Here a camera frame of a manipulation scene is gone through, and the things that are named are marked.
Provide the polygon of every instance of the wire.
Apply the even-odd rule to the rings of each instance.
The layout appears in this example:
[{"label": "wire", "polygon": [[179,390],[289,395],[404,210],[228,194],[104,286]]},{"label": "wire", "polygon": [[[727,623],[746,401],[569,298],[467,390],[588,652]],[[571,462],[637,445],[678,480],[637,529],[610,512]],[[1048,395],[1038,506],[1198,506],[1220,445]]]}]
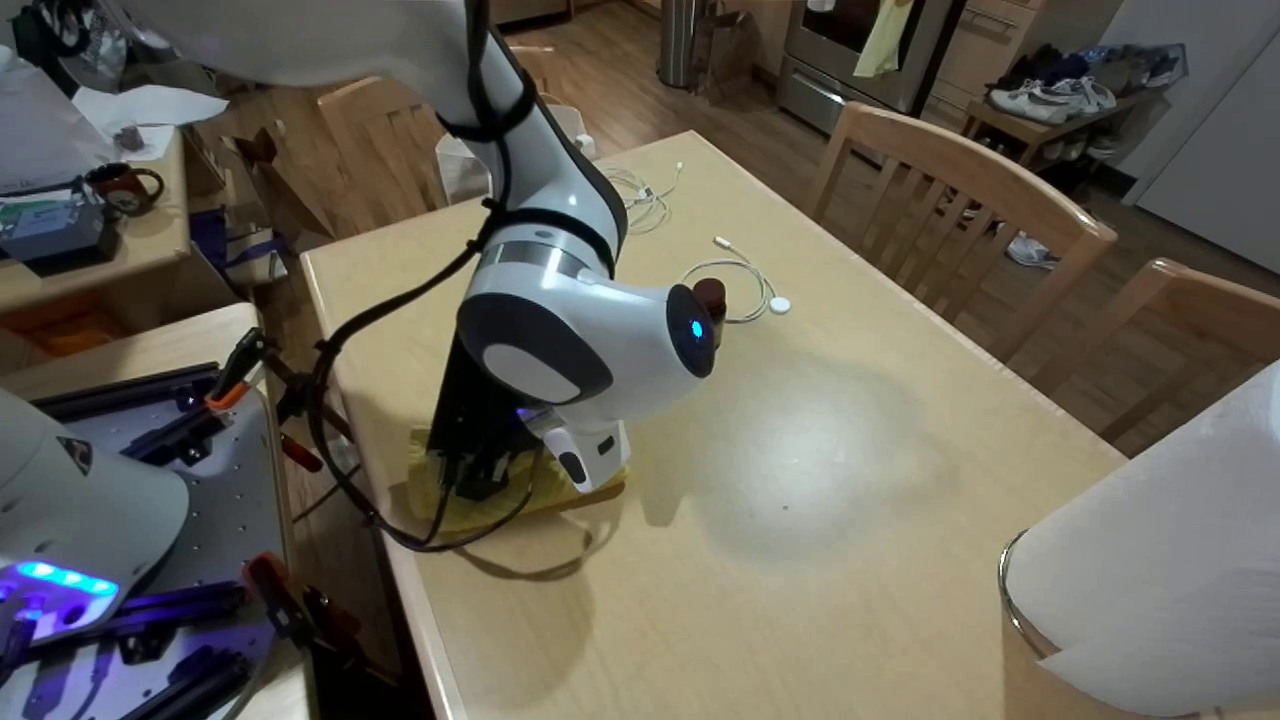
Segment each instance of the wire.
[{"label": "wire", "polygon": [[610,175],[619,186],[619,194],[629,201],[632,234],[663,229],[663,219],[674,214],[668,194],[678,194],[679,175],[683,175],[683,165],[678,165],[678,172],[663,186],[643,184],[637,172]]},{"label": "wire", "polygon": [[711,256],[711,258],[691,262],[691,266],[683,270],[683,284],[690,284],[691,274],[702,274],[705,266],[739,266],[739,270],[748,270],[748,274],[758,278],[758,286],[759,286],[759,303],[758,303],[748,314],[723,314],[723,324],[751,324],[751,320],[759,320],[763,313],[772,313],[772,314],[791,313],[791,298],[772,286],[772,278],[748,258],[748,253],[731,249],[727,234],[715,234],[711,242],[723,249],[723,253],[731,253],[731,256]]},{"label": "wire", "polygon": [[342,490],[342,484],[333,484],[325,495],[318,495],[309,506],[299,506],[299,512],[291,517],[291,525],[306,525],[309,517],[318,517],[335,490]]},{"label": "wire", "polygon": [[[489,33],[489,7],[484,7],[484,0],[473,0],[467,7],[473,7],[473,12],[467,12],[467,41],[473,41],[473,43],[467,43],[467,90],[473,90],[476,119],[492,126],[492,123],[500,123],[500,114],[498,114],[498,109],[489,105],[489,88],[484,88],[484,74],[480,74],[480,60],[484,60],[484,43],[498,41],[498,35]],[[505,165],[505,186],[500,186],[500,194],[492,201],[492,210],[505,210],[505,208],[509,208],[509,194],[511,194],[511,152],[509,152],[505,135],[498,135],[498,152],[500,152],[500,165]],[[446,529],[446,517],[448,517],[448,505],[452,505],[452,490],[457,490],[457,484],[446,484],[446,486],[442,486],[442,499],[437,499],[437,517],[433,517],[427,535],[404,532],[402,525],[392,525],[392,520],[359,490],[358,473],[343,473],[343,467],[335,462],[335,455],[333,455],[333,448],[329,448],[329,433],[325,433],[329,415],[335,415],[335,410],[329,408],[325,390],[329,390],[329,376],[333,376],[335,355],[343,351],[343,344],[350,344],[358,330],[380,324],[380,320],[392,314],[397,306],[404,306],[404,303],[413,303],[417,294],[427,294],[433,286],[442,286],[442,284],[446,284],[448,274],[457,274],[473,256],[484,253],[484,239],[489,239],[489,234],[480,230],[480,239],[473,239],[463,253],[457,253],[437,274],[427,274],[424,284],[417,284],[417,286],[407,286],[407,292],[402,292],[402,294],[389,294],[389,298],[363,306],[359,314],[343,320],[329,338],[318,344],[322,355],[318,355],[312,390],[309,390],[309,433],[312,433],[312,445],[318,445],[322,460],[333,467],[333,480],[335,480],[335,486],[353,499],[353,506],[358,506],[363,520],[372,520],[380,532],[389,532],[397,544],[413,548],[413,553],[452,553],[452,548],[476,544],[480,535],[492,535],[498,529],[505,529],[509,520],[518,520],[518,517],[529,506],[538,484],[529,480],[529,484],[523,484],[523,495],[522,495],[500,520],[492,520],[489,529],[480,529],[480,532],[473,532],[473,535],[463,535],[463,538],[437,544],[437,535],[442,535],[442,529]]]},{"label": "wire", "polygon": [[83,181],[117,214],[143,214],[165,194],[165,175],[151,167],[104,165]]}]

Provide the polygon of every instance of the clutter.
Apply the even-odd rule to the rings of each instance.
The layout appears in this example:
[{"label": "clutter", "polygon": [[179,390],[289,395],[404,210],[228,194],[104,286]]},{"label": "clutter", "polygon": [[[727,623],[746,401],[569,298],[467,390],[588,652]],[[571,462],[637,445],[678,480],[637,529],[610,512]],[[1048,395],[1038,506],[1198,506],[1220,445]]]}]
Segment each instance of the clutter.
[{"label": "clutter", "polygon": [[1042,51],[1017,60],[990,90],[990,101],[1014,114],[1042,123],[1067,123],[1082,114],[1103,114],[1119,109],[1123,97],[1157,90],[1188,73],[1188,51],[1171,49],[1083,49],[1061,51],[1044,43]]}]

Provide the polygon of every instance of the cabinet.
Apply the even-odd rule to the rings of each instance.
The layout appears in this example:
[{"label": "cabinet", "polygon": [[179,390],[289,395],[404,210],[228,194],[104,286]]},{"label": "cabinet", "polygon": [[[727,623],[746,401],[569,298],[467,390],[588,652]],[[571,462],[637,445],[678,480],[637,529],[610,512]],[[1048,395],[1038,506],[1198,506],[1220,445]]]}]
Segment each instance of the cabinet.
[{"label": "cabinet", "polygon": [[1042,43],[1098,43],[1116,7],[1119,0],[969,0],[933,81],[925,119],[966,126],[966,109],[981,101],[1017,54]]}]

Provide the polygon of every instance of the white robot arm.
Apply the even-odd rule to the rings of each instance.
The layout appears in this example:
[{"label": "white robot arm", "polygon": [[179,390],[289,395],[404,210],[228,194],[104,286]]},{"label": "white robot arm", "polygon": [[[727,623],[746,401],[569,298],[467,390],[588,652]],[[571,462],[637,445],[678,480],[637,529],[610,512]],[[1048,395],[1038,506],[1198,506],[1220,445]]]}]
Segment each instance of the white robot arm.
[{"label": "white robot arm", "polygon": [[560,135],[484,0],[108,0],[179,54],[270,83],[392,74],[492,172],[459,344],[529,401],[523,418],[588,490],[624,462],[619,418],[711,373],[690,286],[624,286],[624,202]]}]

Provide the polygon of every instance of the blue light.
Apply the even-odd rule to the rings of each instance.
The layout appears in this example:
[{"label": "blue light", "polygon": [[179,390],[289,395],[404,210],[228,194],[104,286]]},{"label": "blue light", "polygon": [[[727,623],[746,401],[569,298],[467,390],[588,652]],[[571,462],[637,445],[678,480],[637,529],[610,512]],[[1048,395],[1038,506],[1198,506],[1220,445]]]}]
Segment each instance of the blue light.
[{"label": "blue light", "polygon": [[108,578],[89,578],[89,590],[94,590],[94,597],[117,597],[117,584],[108,584]]},{"label": "blue light", "polygon": [[34,576],[34,578],[45,578],[45,576],[52,576],[52,563],[21,563],[18,572]]},{"label": "blue light", "polygon": [[67,590],[117,597],[114,578],[67,572],[67,567],[40,563],[40,561],[18,563],[18,572],[29,576],[29,578],[59,584]]}]

